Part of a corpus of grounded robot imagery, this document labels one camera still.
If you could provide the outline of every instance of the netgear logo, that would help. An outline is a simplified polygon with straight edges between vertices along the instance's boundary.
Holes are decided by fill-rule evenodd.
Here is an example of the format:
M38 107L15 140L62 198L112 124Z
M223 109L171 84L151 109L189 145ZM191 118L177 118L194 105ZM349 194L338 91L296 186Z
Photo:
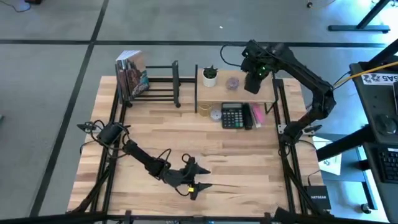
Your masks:
M311 196L311 199L326 199L326 196L315 195Z

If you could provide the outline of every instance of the calculator keypad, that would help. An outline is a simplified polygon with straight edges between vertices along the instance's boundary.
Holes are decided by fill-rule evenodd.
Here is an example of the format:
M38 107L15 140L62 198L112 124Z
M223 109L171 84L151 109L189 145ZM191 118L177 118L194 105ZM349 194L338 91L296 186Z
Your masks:
M242 110L225 110L222 115L223 128L243 128Z

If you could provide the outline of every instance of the computer keyboard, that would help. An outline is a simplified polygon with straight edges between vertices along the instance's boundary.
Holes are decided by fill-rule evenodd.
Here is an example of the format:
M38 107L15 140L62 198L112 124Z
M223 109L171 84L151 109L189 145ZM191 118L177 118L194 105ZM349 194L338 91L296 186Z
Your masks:
M398 184L398 149L380 149L379 164L383 182Z

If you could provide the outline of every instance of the small potted plant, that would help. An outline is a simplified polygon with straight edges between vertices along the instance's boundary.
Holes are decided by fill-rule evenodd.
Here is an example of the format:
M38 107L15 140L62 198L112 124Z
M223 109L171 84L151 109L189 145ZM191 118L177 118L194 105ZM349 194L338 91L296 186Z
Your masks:
M213 66L203 69L203 84L206 87L213 87L217 83L217 68Z

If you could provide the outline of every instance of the black box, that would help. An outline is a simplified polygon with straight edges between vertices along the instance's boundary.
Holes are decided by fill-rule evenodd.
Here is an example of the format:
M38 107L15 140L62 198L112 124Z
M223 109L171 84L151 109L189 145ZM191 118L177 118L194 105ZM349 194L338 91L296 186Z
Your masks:
M320 210L331 209L326 186L305 186L305 190Z

